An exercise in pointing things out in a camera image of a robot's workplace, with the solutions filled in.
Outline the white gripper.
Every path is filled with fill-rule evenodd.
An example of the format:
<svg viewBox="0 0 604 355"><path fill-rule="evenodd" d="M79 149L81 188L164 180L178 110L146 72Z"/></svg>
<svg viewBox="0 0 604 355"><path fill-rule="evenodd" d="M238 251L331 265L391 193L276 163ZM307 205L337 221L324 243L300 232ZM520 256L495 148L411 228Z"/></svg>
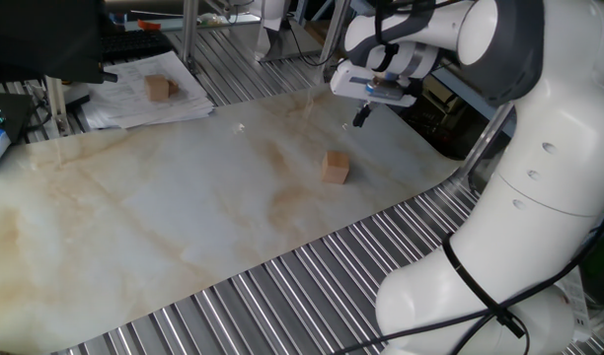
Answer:
<svg viewBox="0 0 604 355"><path fill-rule="evenodd" d="M406 87L355 66L350 60L339 63L330 86L337 96L368 102L355 115L352 121L354 127L361 127L377 104L410 107L416 101L416 96L405 92Z"/></svg>

